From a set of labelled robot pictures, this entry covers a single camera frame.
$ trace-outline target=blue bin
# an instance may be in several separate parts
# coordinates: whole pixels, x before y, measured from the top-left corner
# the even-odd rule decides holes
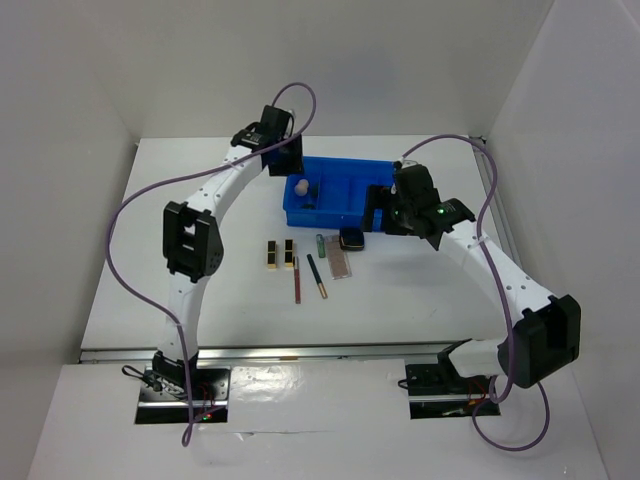
[[[290,227],[360,228],[369,185],[393,185],[393,162],[347,158],[304,157],[304,175],[291,175],[284,189],[283,208]],[[294,191],[301,179],[309,191]],[[380,231],[382,212],[376,211],[373,230]]]

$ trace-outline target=white enclosure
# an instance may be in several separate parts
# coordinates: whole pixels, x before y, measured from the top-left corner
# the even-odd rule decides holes
[[[582,306],[568,372],[607,474],[637,476],[639,23],[638,0],[2,2],[0,477],[78,359],[136,142],[227,136],[295,80],[312,135],[487,138],[523,266]]]

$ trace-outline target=wire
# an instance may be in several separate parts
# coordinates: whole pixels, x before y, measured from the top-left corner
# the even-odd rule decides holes
[[[213,408],[213,402],[214,402],[214,400],[215,400],[215,399],[214,399],[214,397],[215,397],[215,393],[216,393],[216,392],[215,392],[215,391],[214,391],[214,389],[213,389],[213,385],[212,385],[212,384],[209,384],[209,394],[211,395],[211,396],[210,396],[210,400],[209,400],[209,404],[210,404],[211,408]]]
[[[142,373],[140,370],[132,367],[131,365],[123,365],[121,371],[127,377],[137,378],[138,380],[140,380],[142,383],[152,388],[153,390],[156,390],[157,388],[162,388],[160,386],[160,382],[158,382],[154,378],[152,373]]]
[[[471,395],[473,395],[472,385],[476,385],[480,389],[480,391],[482,392],[481,398],[479,399],[471,398]],[[487,398],[487,391],[484,389],[482,384],[478,382],[475,378],[471,379],[471,381],[468,383],[468,386],[469,386],[469,394],[468,394],[469,404],[465,407],[465,409],[473,407],[474,405],[477,405],[479,402],[482,402],[485,398]]]
[[[398,386],[405,390],[409,390],[409,387],[414,386],[418,383],[420,382],[418,381],[418,377],[416,377],[415,375],[412,375],[411,378],[407,377],[403,378],[402,380],[398,380]]]
[[[491,153],[489,152],[489,150],[487,150],[483,145],[480,145],[474,142],[473,140],[470,140],[469,138],[463,137],[461,135],[454,135],[454,134],[435,135],[431,138],[427,138],[426,140],[423,140],[417,143],[416,145],[411,147],[409,150],[407,150],[402,155],[402,160],[406,159],[406,157],[411,155],[420,147],[423,147],[428,143],[435,142],[437,140],[444,140],[444,139],[460,140],[462,142],[468,143],[472,147],[475,147],[478,150],[480,150],[484,154],[484,156],[487,157],[487,160],[489,161],[489,166],[491,167],[491,186],[489,188],[489,193],[487,193],[487,198],[482,204],[482,207],[480,208],[480,213],[478,214],[478,221],[476,222],[476,235],[478,238],[482,238],[482,222],[484,220],[485,214],[487,213],[489,205],[491,204],[491,200],[493,200],[493,197],[496,193],[496,188],[498,187],[498,166],[496,165],[496,161],[491,155]],[[489,270],[491,270],[491,275],[493,276],[493,279],[496,283],[496,287],[498,289],[498,296],[500,297],[500,304],[502,305],[502,311],[504,313],[504,318],[507,326],[507,346],[509,350],[509,364],[507,368],[507,385],[505,389],[503,390],[500,396],[496,395],[495,384],[496,384],[497,377],[494,376],[491,378],[491,381],[489,383],[489,398],[484,402],[478,404],[478,406],[476,406],[476,408],[474,408],[473,410],[473,415],[472,415],[473,426],[475,427],[478,434],[482,437],[482,439],[485,440],[490,445],[496,448],[499,448],[500,450],[506,450],[508,452],[522,452],[525,450],[529,450],[530,448],[533,448],[538,443],[540,443],[544,438],[544,436],[547,434],[547,430],[549,429],[549,423],[551,421],[551,410],[549,408],[549,399],[547,398],[547,393],[545,392],[544,387],[542,386],[541,383],[538,383],[538,387],[540,388],[540,393],[542,394],[542,399],[544,401],[545,423],[544,423],[544,427],[542,428],[542,432],[533,442],[528,443],[527,445],[523,445],[521,447],[508,447],[505,445],[501,445],[497,442],[494,442],[490,438],[488,438],[484,434],[484,432],[482,432],[476,418],[480,409],[484,405],[486,405],[487,402],[492,402],[498,405],[507,399],[507,397],[511,393],[511,389],[513,388],[513,375],[515,371],[515,355],[513,353],[515,350],[515,342],[513,339],[513,322],[511,319],[511,312],[509,311],[509,303],[507,301],[507,295],[505,293],[504,286],[502,284],[502,279],[500,278],[500,273],[498,272],[498,268],[496,267],[496,264],[493,261],[493,258],[491,257],[491,253],[489,253],[489,249],[484,244],[484,242],[480,242],[480,248],[482,249],[482,253],[484,254],[485,259],[487,260],[487,264],[489,265]]]
[[[152,300],[151,298],[147,297],[146,295],[140,293],[138,290],[136,290],[135,288],[133,288],[131,285],[129,285],[127,283],[127,281],[120,275],[120,273],[118,272],[114,262],[113,262],[113,256],[111,253],[111,241],[113,239],[113,232],[115,230],[116,227],[116,223],[118,221],[118,217],[120,216],[120,214],[122,213],[122,211],[131,203],[133,202],[135,199],[139,198],[140,196],[144,195],[145,193],[148,193],[152,190],[155,190],[156,188],[160,188],[160,187],[164,187],[166,185],[171,185],[174,183],[178,183],[178,182],[184,182],[187,180],[193,180],[196,178],[200,178],[200,177],[205,177],[207,175],[216,175],[220,172],[223,172],[229,168],[232,168],[233,166],[239,165],[243,162],[246,162],[247,160],[250,160],[254,157],[258,157],[262,154],[271,152],[273,150],[276,150],[284,145],[287,145],[288,143],[292,142],[293,140],[297,139],[298,137],[300,137],[302,135],[302,133],[309,127],[309,125],[311,124],[311,122],[313,121],[313,118],[315,117],[316,114],[316,94],[315,92],[311,89],[311,87],[309,85],[307,85],[306,83],[303,82],[293,82],[290,83],[288,85],[285,85],[282,89],[280,89],[280,91],[276,94],[272,105],[275,105],[275,103],[278,101],[278,99],[282,96],[282,94],[284,92],[286,92],[287,90],[289,90],[290,88],[293,87],[302,87],[305,90],[307,90],[307,92],[309,92],[309,95],[311,96],[311,112],[309,113],[309,118],[307,119],[307,121],[305,122],[305,124],[300,127],[300,130],[298,130],[296,133],[294,133],[293,135],[291,135],[289,138],[278,142],[270,147],[267,148],[263,148],[261,150],[256,150],[255,152],[252,152],[248,155],[245,155],[244,157],[234,161],[234,162],[229,162],[227,164],[221,165],[219,167],[215,167],[215,168],[211,168],[209,170],[205,170],[202,172],[198,172],[198,173],[192,173],[190,175],[184,175],[181,177],[175,177],[175,178],[169,178],[167,180],[162,180],[160,182],[157,183],[153,183],[151,185],[148,185],[140,190],[138,190],[137,192],[135,192],[134,194],[132,194],[131,196],[129,196],[126,200],[124,200],[122,202],[122,204],[116,209],[116,211],[114,212],[113,216],[111,217],[111,220],[109,221],[109,224],[107,226],[107,234],[106,234],[106,245],[105,245],[105,256],[106,256],[106,261],[107,261],[107,265],[109,267],[109,270],[111,270],[111,273],[113,274],[113,276],[115,277],[116,281],[126,290],[128,291],[131,295],[133,295],[134,297],[138,298],[139,300],[142,300],[143,302],[145,302],[148,305],[151,305],[152,307],[160,310],[162,313],[164,313],[167,317],[169,317],[171,319],[171,321],[173,323],[175,323],[176,325],[176,329],[178,331],[178,337],[180,339],[180,346],[182,349],[182,357],[184,360],[184,370],[185,370],[185,379],[186,379],[186,393],[187,393],[187,406],[188,406],[188,411],[189,411],[189,422],[187,425],[187,428],[185,429],[184,433],[182,434],[182,446],[183,447],[187,447],[189,446],[189,442],[191,441],[191,435],[193,433],[193,426],[199,422],[200,420],[202,420],[202,418],[205,415],[208,415],[210,413],[213,413],[216,410],[219,410],[222,407],[216,407],[213,408],[211,410],[208,410],[206,412],[204,412],[201,415],[195,416],[194,415],[194,408],[193,408],[193,389],[192,389],[192,385],[191,385],[191,372],[189,370],[189,359],[188,359],[188,352],[187,352],[187,344],[185,341],[185,337],[184,337],[184,331],[182,329],[182,324],[180,323],[180,320],[178,320],[178,317],[171,311],[169,310],[167,307],[160,305],[158,302]]]
[[[199,385],[198,388],[202,390],[202,406],[200,407],[200,414],[202,415],[207,406],[207,390],[202,385]]]

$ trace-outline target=white table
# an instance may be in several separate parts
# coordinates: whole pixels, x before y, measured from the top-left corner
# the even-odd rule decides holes
[[[63,367],[29,480],[606,480],[571,370],[545,385],[547,438],[519,454],[498,451],[469,418],[410,420],[396,382],[401,360],[236,367],[229,423],[195,429],[134,425],[138,382],[120,365]],[[502,416],[480,422],[521,445],[540,431],[537,389],[515,389]]]
[[[305,137],[306,155],[395,160],[424,137]],[[206,170],[221,163],[227,138],[143,139],[126,195],[158,180]],[[427,165],[441,198],[457,197],[478,212],[485,198],[469,145],[441,140],[412,159]],[[168,271],[161,248],[162,211],[182,201],[202,180],[155,190],[121,216],[114,259],[123,276],[163,303]],[[424,240],[367,234],[366,250],[349,254],[353,277],[332,280],[328,264],[318,268],[329,292],[322,300],[304,256],[316,253],[317,233],[289,228],[282,209],[283,178],[267,172],[254,180],[229,209],[221,226],[225,257],[209,283],[202,307],[203,347],[440,342],[504,335],[503,319],[480,289]],[[487,215],[485,230],[496,241]],[[302,305],[293,301],[293,274],[265,267],[266,243],[293,238],[301,259]],[[104,269],[82,342],[87,349],[153,348],[163,315],[125,292]]]

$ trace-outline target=purple cable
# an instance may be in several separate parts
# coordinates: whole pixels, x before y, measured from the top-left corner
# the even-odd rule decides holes
[[[291,135],[289,138],[278,142],[270,147],[267,148],[263,148],[262,150],[257,150],[255,152],[250,153],[249,155],[245,155],[244,157],[234,161],[234,162],[230,162],[226,165],[221,165],[219,167],[215,167],[209,170],[205,170],[203,172],[199,172],[199,173],[192,173],[190,175],[184,175],[182,177],[175,177],[175,178],[169,178],[167,180],[162,180],[160,182],[148,185],[140,190],[138,190],[137,192],[135,192],[134,194],[132,194],[131,196],[129,196],[126,200],[124,200],[122,202],[122,204],[116,209],[115,213],[113,214],[113,216],[111,217],[111,220],[109,221],[109,225],[107,227],[107,238],[106,238],[106,246],[105,246],[105,256],[106,256],[106,260],[107,260],[107,265],[109,266],[109,270],[111,270],[111,273],[113,274],[113,276],[115,277],[115,279],[118,281],[118,283],[120,285],[122,285],[122,287],[128,291],[131,295],[133,295],[134,297],[138,298],[139,300],[142,300],[143,302],[147,303],[148,305],[151,305],[152,307],[157,308],[158,310],[160,310],[162,313],[164,313],[167,317],[169,317],[173,323],[176,324],[176,328],[178,330],[178,337],[180,338],[180,346],[182,347],[182,357],[184,359],[184,370],[185,370],[185,376],[186,376],[186,392],[187,392],[187,406],[188,406],[188,411],[189,411],[189,423],[187,425],[187,428],[185,429],[184,433],[182,434],[182,446],[183,447],[187,447],[189,445],[189,442],[191,441],[191,435],[193,433],[193,426],[198,423],[199,421],[201,421],[206,415],[215,412],[216,410],[219,410],[222,407],[215,407],[212,408],[204,413],[201,413],[198,416],[194,415],[194,408],[193,408],[193,390],[192,390],[192,385],[191,385],[191,372],[189,371],[189,359],[188,357],[188,353],[187,353],[187,343],[185,341],[184,338],[184,332],[182,330],[182,324],[180,323],[180,320],[178,320],[178,318],[176,317],[176,315],[170,311],[168,308],[164,307],[163,305],[160,305],[158,302],[155,302],[154,300],[152,300],[151,298],[147,297],[146,295],[143,295],[142,293],[140,293],[139,291],[137,291],[135,288],[133,288],[131,285],[129,285],[126,280],[124,278],[122,278],[122,276],[120,275],[120,273],[118,272],[118,270],[116,269],[115,264],[113,263],[113,257],[111,255],[111,240],[113,238],[113,232],[115,230],[116,227],[116,223],[118,221],[118,217],[120,216],[120,214],[122,213],[122,211],[127,207],[127,205],[129,205],[131,202],[133,202],[136,198],[139,198],[140,196],[144,195],[145,193],[148,193],[152,190],[155,190],[156,188],[160,188],[160,187],[164,187],[166,185],[171,185],[173,183],[178,183],[178,182],[184,182],[186,180],[193,180],[195,178],[199,178],[199,177],[205,177],[207,175],[215,175],[218,174],[220,172],[223,172],[224,170],[227,170],[235,165],[238,165],[242,162],[246,162],[247,160],[257,157],[259,155],[262,155],[264,153],[268,153],[271,152],[272,150],[276,150],[290,142],[292,142],[293,140],[295,140],[296,138],[298,138],[300,135],[302,135],[302,133],[309,127],[309,125],[311,124],[311,122],[313,121],[313,117],[315,117],[316,114],[316,94],[315,92],[311,89],[311,87],[309,85],[307,85],[306,83],[302,83],[302,82],[293,82],[290,83],[288,85],[285,85],[275,96],[275,99],[272,102],[272,105],[275,105],[276,101],[280,98],[280,96],[286,92],[287,90],[289,90],[292,87],[302,87],[304,89],[307,90],[307,92],[309,92],[309,95],[311,95],[311,113],[309,114],[309,118],[307,119],[307,121],[305,122],[305,124],[300,128],[300,130],[298,130],[296,133],[294,133],[293,135]]]
[[[489,153],[489,150],[487,150],[483,145],[477,144],[476,142],[468,139],[467,137],[463,137],[461,135],[453,135],[453,134],[436,135],[434,137],[423,140],[422,142],[419,142],[415,146],[411,147],[402,155],[402,158],[405,159],[406,157],[408,157],[417,149],[426,145],[427,143],[435,142],[436,140],[442,140],[442,139],[454,139],[454,140],[460,140],[465,143],[468,143],[472,147],[475,147],[478,150],[480,150],[484,154],[484,156],[487,157],[487,160],[489,161],[489,165],[491,166],[491,186],[489,188],[489,193],[487,193],[487,199],[484,201],[484,203],[482,204],[482,207],[480,208],[480,213],[478,214],[478,221],[476,222],[476,235],[478,238],[482,238],[482,222],[484,221],[484,216],[487,213],[487,210],[491,204],[491,200],[493,200],[493,197],[496,194],[496,188],[498,187],[498,166],[496,165],[496,162],[493,156],[491,155],[491,153]],[[540,433],[540,435],[538,435],[538,437],[533,442],[527,445],[523,445],[521,447],[508,447],[505,445],[500,445],[499,443],[494,442],[489,437],[487,437],[484,434],[484,432],[482,432],[482,430],[480,429],[480,426],[478,425],[478,419],[477,419],[478,412],[484,405],[486,405],[488,402],[492,402],[498,405],[504,402],[509,396],[509,394],[511,393],[511,389],[513,388],[513,372],[514,372],[515,360],[516,360],[515,355],[513,354],[515,350],[515,345],[513,340],[513,322],[511,319],[511,312],[509,311],[509,302],[507,301],[507,295],[504,291],[504,286],[502,284],[502,279],[500,278],[500,273],[498,272],[498,268],[496,267],[496,264],[493,261],[491,254],[489,253],[489,249],[484,244],[484,242],[480,242],[480,248],[482,249],[482,253],[484,254],[485,259],[487,260],[487,264],[489,265],[489,270],[491,270],[491,275],[493,276],[493,279],[496,282],[496,287],[498,289],[498,296],[500,297],[500,304],[502,305],[502,311],[504,313],[504,318],[506,321],[507,346],[509,348],[509,365],[507,368],[508,370],[507,386],[505,387],[502,394],[498,397],[496,395],[496,377],[491,378],[491,382],[489,384],[489,398],[484,402],[478,404],[476,408],[473,409],[473,415],[472,415],[473,426],[475,427],[480,437],[482,437],[482,439],[486,441],[488,444],[496,448],[499,448],[500,450],[506,450],[508,452],[522,452],[525,450],[529,450],[530,448],[533,448],[538,443],[540,443],[544,438],[544,436],[547,434],[547,430],[549,430],[549,423],[551,421],[551,410],[549,408],[549,399],[547,398],[547,393],[545,392],[544,387],[542,386],[541,383],[538,383],[538,387],[540,388],[540,393],[542,393],[542,399],[544,401],[545,422],[542,428],[542,432]]]

